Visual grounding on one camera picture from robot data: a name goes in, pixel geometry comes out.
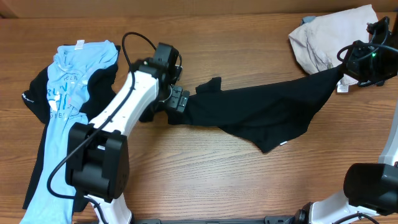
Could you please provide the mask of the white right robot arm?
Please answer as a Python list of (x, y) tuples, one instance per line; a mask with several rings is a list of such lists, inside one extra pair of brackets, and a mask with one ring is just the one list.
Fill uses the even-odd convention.
[[(383, 17), (367, 25), (369, 42), (360, 40), (341, 49), (341, 71), (356, 79), (359, 87), (381, 86), (397, 76), (397, 27), (389, 28)], [(353, 164), (345, 175), (343, 189), (320, 202), (310, 202), (287, 223), (353, 223), (363, 218), (397, 212), (397, 119), (393, 119), (385, 148), (377, 163)]]

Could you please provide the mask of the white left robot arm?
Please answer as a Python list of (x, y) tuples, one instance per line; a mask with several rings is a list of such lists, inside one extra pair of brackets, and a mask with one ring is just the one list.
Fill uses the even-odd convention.
[(124, 190), (129, 178), (127, 140), (151, 106), (182, 112), (188, 95), (176, 82), (182, 65), (161, 57), (138, 60), (109, 105), (68, 137), (65, 180), (92, 205), (100, 223), (134, 223)]

